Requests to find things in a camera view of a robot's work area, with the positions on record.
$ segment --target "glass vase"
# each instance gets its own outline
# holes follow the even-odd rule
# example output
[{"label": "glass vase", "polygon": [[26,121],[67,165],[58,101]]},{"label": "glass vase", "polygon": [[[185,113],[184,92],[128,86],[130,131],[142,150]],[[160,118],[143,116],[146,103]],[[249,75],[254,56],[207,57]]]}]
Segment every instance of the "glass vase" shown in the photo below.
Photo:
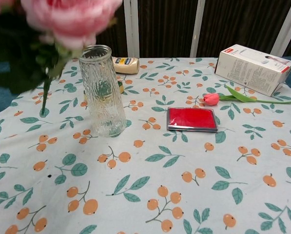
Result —
[{"label": "glass vase", "polygon": [[102,137],[118,135],[126,127],[111,54],[110,47],[95,45],[86,48],[79,58],[93,128]]}]

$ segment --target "red notebook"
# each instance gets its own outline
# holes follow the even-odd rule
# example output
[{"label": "red notebook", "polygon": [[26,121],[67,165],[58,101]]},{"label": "red notebook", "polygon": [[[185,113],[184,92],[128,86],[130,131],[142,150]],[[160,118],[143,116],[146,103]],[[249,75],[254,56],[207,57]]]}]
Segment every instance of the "red notebook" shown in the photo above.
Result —
[{"label": "red notebook", "polygon": [[212,109],[168,108],[168,130],[217,132],[218,127]]}]

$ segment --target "table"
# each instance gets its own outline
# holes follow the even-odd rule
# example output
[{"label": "table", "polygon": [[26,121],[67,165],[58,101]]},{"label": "table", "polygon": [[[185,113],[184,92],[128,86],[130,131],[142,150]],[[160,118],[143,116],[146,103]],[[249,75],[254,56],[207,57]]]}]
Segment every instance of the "table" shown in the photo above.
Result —
[{"label": "table", "polygon": [[0,113],[0,233],[291,234],[291,104],[220,101],[219,131],[166,130],[168,107],[204,108],[216,58],[142,58],[118,75],[126,130],[97,137],[77,60]]}]

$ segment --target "cardboard box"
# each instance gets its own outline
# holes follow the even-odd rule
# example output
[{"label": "cardboard box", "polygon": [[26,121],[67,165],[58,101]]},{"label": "cardboard box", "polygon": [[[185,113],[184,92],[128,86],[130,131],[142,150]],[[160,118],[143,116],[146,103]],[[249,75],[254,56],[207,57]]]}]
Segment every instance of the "cardboard box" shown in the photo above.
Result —
[{"label": "cardboard box", "polygon": [[290,60],[236,44],[220,52],[215,74],[272,96],[290,71]]}]

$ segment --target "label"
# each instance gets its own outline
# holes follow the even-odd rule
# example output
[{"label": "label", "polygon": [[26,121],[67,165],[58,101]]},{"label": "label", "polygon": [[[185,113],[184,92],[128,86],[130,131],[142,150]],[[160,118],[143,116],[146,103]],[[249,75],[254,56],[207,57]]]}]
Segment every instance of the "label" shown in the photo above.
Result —
[{"label": "label", "polygon": [[115,64],[128,65],[131,62],[131,58],[117,58]]}]

